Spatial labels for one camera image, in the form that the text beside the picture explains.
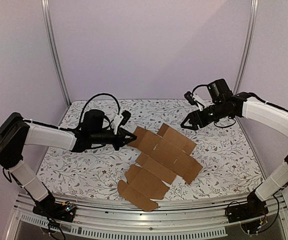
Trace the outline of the brown cardboard box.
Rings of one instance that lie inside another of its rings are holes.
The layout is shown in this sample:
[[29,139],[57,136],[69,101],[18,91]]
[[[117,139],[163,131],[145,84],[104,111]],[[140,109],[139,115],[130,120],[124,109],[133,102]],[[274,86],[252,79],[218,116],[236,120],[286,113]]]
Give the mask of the brown cardboard box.
[[137,139],[129,146],[140,155],[125,172],[126,179],[117,183],[117,190],[131,204],[151,212],[177,176],[191,184],[203,167],[191,156],[196,144],[165,123],[157,133],[137,126],[134,134]]

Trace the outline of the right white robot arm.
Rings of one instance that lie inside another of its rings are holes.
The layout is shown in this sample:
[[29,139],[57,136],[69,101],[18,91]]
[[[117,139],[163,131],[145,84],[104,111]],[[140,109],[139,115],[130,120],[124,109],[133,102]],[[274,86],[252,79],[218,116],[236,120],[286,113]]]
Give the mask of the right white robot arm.
[[[185,99],[198,109],[190,112],[182,121],[183,129],[197,131],[223,118],[246,118],[261,123],[288,138],[288,110],[265,101],[253,92],[233,94],[225,79],[217,79],[206,85],[212,104],[205,106],[193,91],[184,94]],[[262,210],[262,204],[273,194],[288,185],[288,154],[284,162],[247,197],[242,213],[253,218]]]

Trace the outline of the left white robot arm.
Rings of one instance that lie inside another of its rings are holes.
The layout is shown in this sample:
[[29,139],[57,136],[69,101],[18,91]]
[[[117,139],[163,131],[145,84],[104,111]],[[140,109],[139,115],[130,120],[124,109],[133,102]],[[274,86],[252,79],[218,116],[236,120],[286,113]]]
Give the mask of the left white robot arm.
[[102,110],[91,109],[76,128],[61,128],[24,119],[20,113],[13,112],[0,127],[0,165],[39,202],[39,209],[47,217],[54,217],[59,211],[58,205],[49,199],[52,194],[24,162],[24,146],[38,145],[82,153],[112,145],[118,151],[137,139],[136,135],[123,129],[130,116],[125,110],[109,121],[108,126],[103,126],[108,117]]

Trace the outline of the floral patterned table mat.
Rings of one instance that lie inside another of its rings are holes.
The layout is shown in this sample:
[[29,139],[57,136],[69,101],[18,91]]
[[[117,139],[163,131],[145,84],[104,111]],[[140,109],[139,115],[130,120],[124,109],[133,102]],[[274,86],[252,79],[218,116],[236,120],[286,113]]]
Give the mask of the floral patterned table mat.
[[[264,180],[237,122],[224,118],[198,131],[182,129],[182,120],[195,109],[184,99],[121,100],[119,107],[131,113],[125,125],[129,132],[142,127],[156,133],[167,124],[196,143],[191,155],[202,165],[201,172],[191,184],[176,177],[164,197],[166,201],[249,193]],[[139,155],[129,146],[116,151],[107,145],[82,153],[51,147],[37,176],[55,194],[120,200],[118,181],[124,179]]]

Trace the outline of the perforated metal strip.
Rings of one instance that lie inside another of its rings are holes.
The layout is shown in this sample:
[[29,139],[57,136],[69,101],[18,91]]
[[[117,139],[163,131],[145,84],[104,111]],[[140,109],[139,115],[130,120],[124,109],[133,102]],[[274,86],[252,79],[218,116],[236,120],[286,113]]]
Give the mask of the perforated metal strip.
[[227,235],[227,225],[206,225],[203,227],[176,227],[171,229],[153,229],[142,228],[114,228],[112,225],[105,225],[98,228],[94,225],[81,225],[74,222],[57,220],[57,226],[50,224],[48,220],[34,213],[22,212],[19,219],[45,230],[50,229],[56,233],[65,233],[68,235],[84,237],[87,239],[99,240],[189,240],[189,239],[212,239],[224,237]]

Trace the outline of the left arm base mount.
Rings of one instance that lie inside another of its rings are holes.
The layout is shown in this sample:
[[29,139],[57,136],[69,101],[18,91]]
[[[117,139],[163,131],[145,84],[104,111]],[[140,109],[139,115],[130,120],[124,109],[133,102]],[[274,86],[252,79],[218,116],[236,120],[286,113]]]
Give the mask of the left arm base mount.
[[72,223],[75,218],[76,207],[74,203],[69,201],[57,203],[54,196],[48,195],[45,199],[35,202],[32,212],[50,219]]

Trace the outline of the aluminium front rail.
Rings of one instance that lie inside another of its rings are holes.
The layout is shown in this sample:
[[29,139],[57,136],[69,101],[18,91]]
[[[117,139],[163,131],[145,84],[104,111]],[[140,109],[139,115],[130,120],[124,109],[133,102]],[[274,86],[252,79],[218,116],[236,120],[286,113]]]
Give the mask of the aluminium front rail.
[[227,207],[246,203],[246,195],[215,197],[194,200],[159,200],[157,209],[145,212],[125,200],[80,198],[55,194],[56,202],[68,200],[76,204],[73,223],[103,228],[112,225],[115,229],[171,229],[194,226],[228,225]]

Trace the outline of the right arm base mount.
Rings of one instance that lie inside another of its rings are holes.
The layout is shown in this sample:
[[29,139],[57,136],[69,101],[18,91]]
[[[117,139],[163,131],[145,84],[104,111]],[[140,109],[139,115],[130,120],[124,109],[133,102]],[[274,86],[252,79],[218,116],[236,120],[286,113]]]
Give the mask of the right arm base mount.
[[266,201],[261,201],[253,190],[246,198],[246,203],[231,203],[225,209],[225,216],[229,223],[240,222],[269,213]]

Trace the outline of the right aluminium corner post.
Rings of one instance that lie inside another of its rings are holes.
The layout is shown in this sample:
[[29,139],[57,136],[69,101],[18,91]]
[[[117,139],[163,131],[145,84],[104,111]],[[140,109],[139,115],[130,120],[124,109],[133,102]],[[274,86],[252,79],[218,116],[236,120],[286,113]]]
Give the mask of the right aluminium corner post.
[[244,77],[245,70],[247,67],[247,62],[249,59],[251,46],[252,46],[252,40],[253,40],[254,31],[255,31],[255,27],[256,27],[258,7],[259,7],[259,1],[258,0],[251,0],[246,37],[245,37],[245,41],[244,41],[244,47],[243,47],[243,51],[242,51],[242,56],[241,56],[239,68],[237,71],[236,80],[234,83],[234,88],[233,88],[234,94],[237,94],[240,91],[240,88],[241,88],[241,85],[243,82],[243,77]]

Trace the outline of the aluminium corner post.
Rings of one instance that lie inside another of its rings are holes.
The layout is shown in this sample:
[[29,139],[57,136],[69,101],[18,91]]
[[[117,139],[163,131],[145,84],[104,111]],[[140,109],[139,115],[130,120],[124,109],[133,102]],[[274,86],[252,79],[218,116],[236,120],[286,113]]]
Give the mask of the aluminium corner post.
[[242,51],[242,56],[241,56],[239,68],[237,71],[236,80],[234,83],[234,88],[233,88],[234,94],[237,94],[240,91],[240,88],[241,88],[241,85],[243,82],[243,77],[244,77],[245,70],[247,67],[247,62],[249,59],[251,46],[252,46],[252,40],[253,40],[254,31],[255,31],[255,27],[256,27],[258,7],[259,7],[259,1],[258,0],[251,0],[246,37],[245,37],[245,41],[244,41],[244,47],[243,47],[243,51]]
[[69,107],[72,104],[72,101],[69,96],[68,87],[64,78],[61,61],[60,61],[57,46],[56,46],[56,39],[55,39],[51,11],[50,11],[50,3],[48,0],[41,0],[41,9],[42,9],[47,40],[48,40],[48,44],[50,48],[50,53],[51,53],[57,81],[58,81],[59,88],[61,90],[64,102],[67,105],[67,107]]

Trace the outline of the left aluminium corner post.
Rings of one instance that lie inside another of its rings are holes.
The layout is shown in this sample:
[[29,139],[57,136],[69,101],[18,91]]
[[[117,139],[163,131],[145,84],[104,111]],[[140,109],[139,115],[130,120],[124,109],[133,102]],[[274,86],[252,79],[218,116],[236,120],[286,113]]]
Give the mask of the left aluminium corner post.
[[64,78],[61,61],[60,61],[57,46],[56,46],[56,39],[55,39],[51,11],[50,11],[50,3],[48,0],[41,0],[41,9],[42,9],[47,40],[48,40],[48,44],[50,48],[50,53],[51,53],[57,81],[58,81],[59,88],[61,90],[64,102],[67,105],[67,107],[69,107],[72,104],[72,101],[69,96],[68,87]]

